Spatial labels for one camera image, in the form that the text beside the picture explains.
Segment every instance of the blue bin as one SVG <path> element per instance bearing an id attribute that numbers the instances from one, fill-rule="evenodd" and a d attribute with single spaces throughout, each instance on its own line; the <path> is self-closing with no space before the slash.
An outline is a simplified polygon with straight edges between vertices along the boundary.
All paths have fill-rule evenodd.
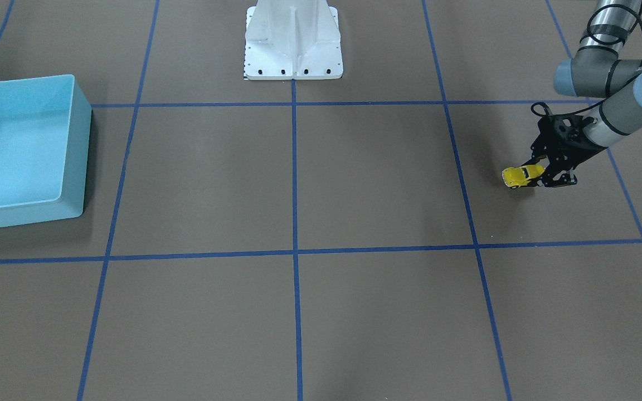
<path id="1" fill-rule="evenodd" d="M 0 227 L 81 215 L 90 132 L 74 76 L 0 82 Z"/>

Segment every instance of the floor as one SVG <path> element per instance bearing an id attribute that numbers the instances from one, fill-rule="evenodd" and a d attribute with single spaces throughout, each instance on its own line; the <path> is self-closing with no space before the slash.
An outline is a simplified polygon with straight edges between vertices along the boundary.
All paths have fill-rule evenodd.
<path id="1" fill-rule="evenodd" d="M 298 82 L 254 4 L 0 0 L 0 80 L 94 104 L 84 215 L 0 229 L 0 400 L 642 399 L 642 130 L 500 177 L 595 2 L 333 0 Z"/>

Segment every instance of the light blue plastic container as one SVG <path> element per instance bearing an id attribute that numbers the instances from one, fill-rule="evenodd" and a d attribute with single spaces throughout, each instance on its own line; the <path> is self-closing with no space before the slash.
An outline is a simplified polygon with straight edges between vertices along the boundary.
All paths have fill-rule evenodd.
<path id="1" fill-rule="evenodd" d="M 81 215 L 90 132 L 74 76 L 0 82 L 0 227 Z"/>

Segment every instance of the yellow toy car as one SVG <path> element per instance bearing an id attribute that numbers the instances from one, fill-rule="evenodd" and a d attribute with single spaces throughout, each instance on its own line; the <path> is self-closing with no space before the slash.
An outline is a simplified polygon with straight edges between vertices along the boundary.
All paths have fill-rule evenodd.
<path id="1" fill-rule="evenodd" d="M 543 172 L 544 167 L 538 164 L 523 165 L 522 167 L 507 167 L 502 170 L 502 179 L 504 179 L 504 185 L 511 189 L 516 189 L 530 185 L 532 180 L 542 176 Z"/>

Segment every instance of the white bracket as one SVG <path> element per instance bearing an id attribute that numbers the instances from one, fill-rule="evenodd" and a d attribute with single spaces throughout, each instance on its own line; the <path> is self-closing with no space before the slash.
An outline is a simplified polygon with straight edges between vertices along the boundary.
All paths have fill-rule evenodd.
<path id="1" fill-rule="evenodd" d="M 343 75 L 338 10 L 326 0 L 259 0 L 247 10 L 245 38 L 245 79 Z"/>

